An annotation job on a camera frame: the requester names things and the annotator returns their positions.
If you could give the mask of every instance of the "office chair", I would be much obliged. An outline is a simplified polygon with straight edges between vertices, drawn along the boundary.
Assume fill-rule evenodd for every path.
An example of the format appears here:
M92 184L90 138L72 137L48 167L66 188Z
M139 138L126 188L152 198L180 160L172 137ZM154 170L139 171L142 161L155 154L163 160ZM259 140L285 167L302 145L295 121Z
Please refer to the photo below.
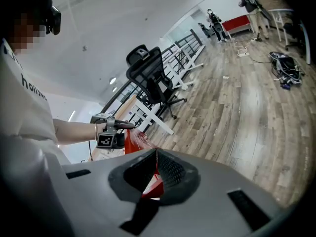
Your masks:
M283 28L294 39L297 39L297 41L290 41L290 44L285 46L285 50L288 51L289 47L296 46L300 49L301 57L303 57L303 55L305 54L306 46L305 46L304 32L301 30L301 21L294 14L287 15L287 17L292 20L292 24L285 23Z
M164 103L162 107L169 108L171 116L173 115L171 105L181 101L187 102L186 98L171 101L173 93L172 80L168 78L163 70L163 61L159 47L146 51L145 45L135 48L126 58L130 68L126 72L127 78L139 86L146 94L146 99L140 99L147 104ZM159 83L166 86L166 91L162 92Z

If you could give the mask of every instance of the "bracelet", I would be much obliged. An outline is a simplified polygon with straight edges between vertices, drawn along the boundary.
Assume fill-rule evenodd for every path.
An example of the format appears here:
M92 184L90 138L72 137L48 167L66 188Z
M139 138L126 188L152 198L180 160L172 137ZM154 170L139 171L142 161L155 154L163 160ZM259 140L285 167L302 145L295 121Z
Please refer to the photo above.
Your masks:
M98 140L98 128L97 128L97 124L95 124L95 140Z

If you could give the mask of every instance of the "person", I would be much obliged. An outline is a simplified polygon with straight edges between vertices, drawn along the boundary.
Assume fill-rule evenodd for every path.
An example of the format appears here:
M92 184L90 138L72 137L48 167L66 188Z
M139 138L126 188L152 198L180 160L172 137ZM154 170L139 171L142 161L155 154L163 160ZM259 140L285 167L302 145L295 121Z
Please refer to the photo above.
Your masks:
M218 39L218 43L221 43L222 42L221 35L219 34L218 31L216 31L214 25L222 22L222 20L211 9L207 10L207 20L210 23L211 28L213 29L214 33L216 34L216 37ZM224 32L224 29L222 31L222 36L223 36L223 41L226 42L227 39L226 39L226 34Z
M254 27L254 30L256 33L255 39L261 40L260 39L260 30L259 30L259 26L260 26L262 31L263 31L264 37L268 40L269 33L268 33L267 28L265 26L263 16L258 9L258 6L256 4L251 3L250 0L241 0L241 2L239 2L239 6L245 7L247 12L249 13L251 22L253 24L253 27Z
M17 58L44 29L40 16L47 0L9 0L4 6L5 1L0 25L0 133L28 140L44 153L55 154L61 164L69 164L58 145L95 140L106 124L52 118L45 94Z
M198 23L198 25L201 27L202 31L204 32L204 34L209 39L211 37L211 35L210 35L208 29L205 27L205 25L203 25L202 23Z

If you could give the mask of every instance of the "black shirt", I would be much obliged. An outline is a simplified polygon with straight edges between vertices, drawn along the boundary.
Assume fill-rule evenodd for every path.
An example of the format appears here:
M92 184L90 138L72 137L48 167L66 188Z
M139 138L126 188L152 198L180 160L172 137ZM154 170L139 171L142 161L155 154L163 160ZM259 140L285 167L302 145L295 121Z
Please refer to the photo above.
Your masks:
M254 4L251 4L249 0L241 0L241 6L242 7L245 6L248 13L254 11L257 8L257 6Z

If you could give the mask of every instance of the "red cloth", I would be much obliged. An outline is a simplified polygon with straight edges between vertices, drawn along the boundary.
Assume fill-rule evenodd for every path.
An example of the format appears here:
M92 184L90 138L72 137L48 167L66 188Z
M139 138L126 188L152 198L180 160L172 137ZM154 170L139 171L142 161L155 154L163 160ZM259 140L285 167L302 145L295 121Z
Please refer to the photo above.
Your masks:
M250 24L250 21L249 21L247 15L243 15L243 16L240 16L238 18L233 18L231 20L225 21L223 23L223 26L226 29L226 31L230 31L234 28L237 28L239 26L244 26L247 24Z

